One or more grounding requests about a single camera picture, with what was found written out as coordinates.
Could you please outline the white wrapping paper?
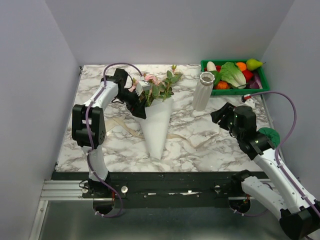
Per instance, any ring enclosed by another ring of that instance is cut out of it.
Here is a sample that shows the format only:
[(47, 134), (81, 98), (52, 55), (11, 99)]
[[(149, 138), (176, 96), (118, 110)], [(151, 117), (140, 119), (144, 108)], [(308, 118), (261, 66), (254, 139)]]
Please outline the white wrapping paper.
[(146, 119), (138, 121), (151, 158), (157, 160), (162, 158), (173, 110), (173, 102), (172, 97), (165, 101), (155, 99), (151, 106), (145, 108)]

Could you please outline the pink flower bouquet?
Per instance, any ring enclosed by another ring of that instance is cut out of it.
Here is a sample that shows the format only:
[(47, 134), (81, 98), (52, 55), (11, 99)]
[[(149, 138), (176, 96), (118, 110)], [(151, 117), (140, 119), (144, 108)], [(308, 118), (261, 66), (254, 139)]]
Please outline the pink flower bouquet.
[(143, 73), (142, 77), (131, 78), (130, 92), (135, 92), (138, 89), (138, 84), (149, 83), (150, 89), (143, 90), (139, 99), (145, 100), (145, 106), (150, 107), (154, 100), (165, 101), (174, 95), (173, 86), (182, 79), (183, 73), (177, 70), (177, 65), (173, 64), (168, 70), (163, 79), (159, 79), (153, 74)]

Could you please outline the cream ribbon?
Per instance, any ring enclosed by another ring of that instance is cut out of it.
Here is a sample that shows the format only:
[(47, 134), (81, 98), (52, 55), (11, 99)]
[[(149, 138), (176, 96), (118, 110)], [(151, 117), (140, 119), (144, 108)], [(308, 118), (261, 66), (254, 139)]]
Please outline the cream ribbon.
[[(112, 117), (112, 118), (109, 118), (108, 120), (105, 120), (104, 122), (105, 122), (105, 127), (106, 127), (107, 131), (112, 130), (116, 126), (120, 126), (124, 130), (126, 130), (128, 133), (130, 133), (133, 137), (136, 137), (136, 138), (144, 140), (145, 138), (144, 138), (144, 136), (142, 134), (137, 133), (134, 129), (128, 127), (125, 124), (125, 122), (124, 122), (125, 118), (126, 118), (126, 116), (122, 115), (121, 117)], [(188, 138), (186, 138), (186, 137), (184, 137), (182, 135), (179, 135), (179, 134), (168, 133), (166, 135), (166, 139), (167, 140), (181, 139), (181, 140), (187, 142), (192, 148), (199, 149), (202, 146), (204, 146), (205, 144), (207, 144), (208, 142), (210, 142), (212, 139), (216, 138), (217, 136), (218, 136), (218, 133), (216, 133), (213, 136), (209, 137), (205, 141), (200, 142), (198, 145), (194, 145)]]

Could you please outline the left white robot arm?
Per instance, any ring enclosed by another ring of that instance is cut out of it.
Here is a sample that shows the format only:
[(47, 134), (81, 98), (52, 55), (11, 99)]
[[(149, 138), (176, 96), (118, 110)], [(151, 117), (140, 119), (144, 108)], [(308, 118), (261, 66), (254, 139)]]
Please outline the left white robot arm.
[(86, 155), (89, 179), (96, 181), (93, 191), (101, 198), (107, 197), (111, 191), (111, 185), (105, 181), (109, 171), (102, 151), (107, 133), (104, 111), (114, 99), (118, 99), (134, 117), (147, 118), (146, 101), (140, 100), (138, 93), (125, 88), (128, 76), (121, 68), (117, 68), (112, 76), (104, 74), (93, 96), (72, 108), (71, 136)]

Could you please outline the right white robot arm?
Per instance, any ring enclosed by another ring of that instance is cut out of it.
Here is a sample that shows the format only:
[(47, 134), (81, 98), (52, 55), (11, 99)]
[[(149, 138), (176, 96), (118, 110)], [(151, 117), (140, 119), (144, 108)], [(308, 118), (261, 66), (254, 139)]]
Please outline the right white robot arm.
[(227, 102), (211, 114), (212, 122), (227, 130), (240, 149), (258, 165), (274, 184), (271, 190), (249, 171), (233, 177), (230, 191), (250, 195), (267, 208), (279, 221), (291, 240), (300, 240), (320, 228), (320, 202), (297, 180), (276, 152), (275, 145), (257, 131), (256, 114), (250, 106)]

